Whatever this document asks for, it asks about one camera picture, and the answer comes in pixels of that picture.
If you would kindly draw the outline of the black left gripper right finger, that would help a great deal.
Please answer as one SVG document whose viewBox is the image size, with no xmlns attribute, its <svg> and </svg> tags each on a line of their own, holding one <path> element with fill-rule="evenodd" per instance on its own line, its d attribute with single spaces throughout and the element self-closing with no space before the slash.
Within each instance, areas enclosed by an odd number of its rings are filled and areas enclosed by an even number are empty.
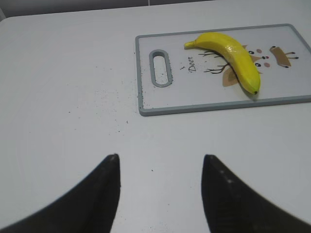
<svg viewBox="0 0 311 233">
<path fill-rule="evenodd" d="M 310 224 L 277 207 L 215 155 L 205 155 L 201 195 L 212 233 L 309 233 Z"/>
</svg>

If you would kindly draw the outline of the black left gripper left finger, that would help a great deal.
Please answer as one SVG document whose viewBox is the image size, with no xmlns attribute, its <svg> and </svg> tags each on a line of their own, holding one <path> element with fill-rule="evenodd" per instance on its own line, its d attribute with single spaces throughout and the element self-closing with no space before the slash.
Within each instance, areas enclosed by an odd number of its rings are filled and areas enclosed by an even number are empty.
<svg viewBox="0 0 311 233">
<path fill-rule="evenodd" d="M 68 193 L 2 233 L 108 233 L 121 192 L 120 159 L 105 157 Z"/>
</svg>

